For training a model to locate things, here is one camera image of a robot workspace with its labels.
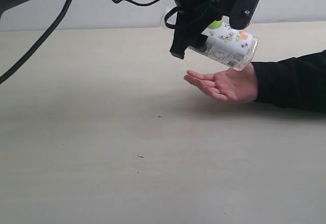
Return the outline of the open bare human hand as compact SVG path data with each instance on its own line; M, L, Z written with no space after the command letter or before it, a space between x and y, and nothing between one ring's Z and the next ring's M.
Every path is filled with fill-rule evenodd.
M240 71L230 68L202 74L188 70L184 80L217 101L243 104L253 102L258 96L258 80L252 64Z

